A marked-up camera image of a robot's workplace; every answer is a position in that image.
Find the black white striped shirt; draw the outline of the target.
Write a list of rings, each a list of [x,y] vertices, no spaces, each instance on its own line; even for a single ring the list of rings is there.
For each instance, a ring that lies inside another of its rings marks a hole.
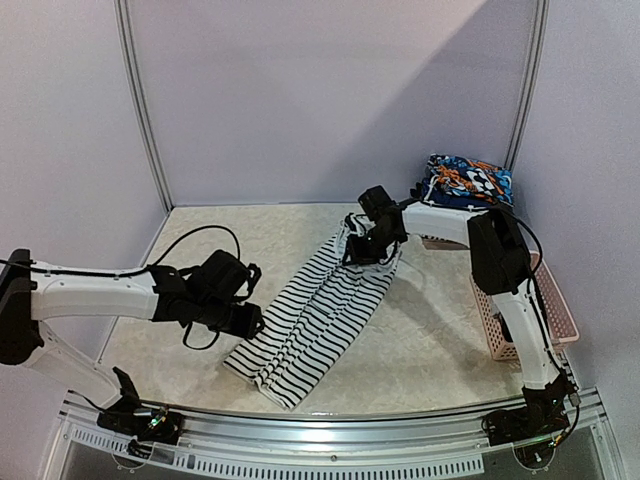
[[[397,253],[387,265],[344,265],[341,230],[342,222],[271,301],[264,329],[223,362],[284,409],[295,409],[357,339],[397,271]]]

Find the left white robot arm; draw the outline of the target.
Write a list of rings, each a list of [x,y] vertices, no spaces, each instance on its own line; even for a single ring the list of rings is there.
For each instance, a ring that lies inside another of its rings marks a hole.
[[[107,371],[63,341],[48,320],[128,317],[199,324],[215,336],[252,339],[264,328],[249,302],[261,270],[215,251],[203,264],[177,269],[153,263],[133,270],[70,269],[15,250],[1,272],[1,363],[34,369],[83,395],[128,434],[148,426],[148,412],[130,377]]]

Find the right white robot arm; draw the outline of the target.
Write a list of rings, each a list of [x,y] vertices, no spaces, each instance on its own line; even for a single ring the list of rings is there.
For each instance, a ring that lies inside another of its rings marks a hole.
[[[371,225],[347,241],[348,264],[369,265],[411,235],[461,244],[470,252],[474,283],[498,308],[511,335],[527,395],[570,396],[575,385],[552,348],[541,297],[535,293],[531,255],[516,217],[503,207],[449,207],[407,199],[396,202],[378,185],[358,204]]]

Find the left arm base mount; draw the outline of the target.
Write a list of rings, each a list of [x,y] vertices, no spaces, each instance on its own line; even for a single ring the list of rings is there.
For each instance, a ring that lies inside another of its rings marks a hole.
[[[144,405],[130,376],[118,367],[113,372],[119,382],[120,398],[112,406],[99,408],[97,425],[139,442],[176,445],[183,432],[184,415],[167,406]]]

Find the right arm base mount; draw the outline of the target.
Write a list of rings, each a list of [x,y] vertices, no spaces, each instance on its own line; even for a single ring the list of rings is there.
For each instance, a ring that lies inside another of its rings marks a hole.
[[[481,428],[491,446],[557,434],[550,447],[560,445],[576,428],[580,397],[575,385],[561,378],[544,389],[522,388],[525,401],[517,409],[498,409],[485,415]]]

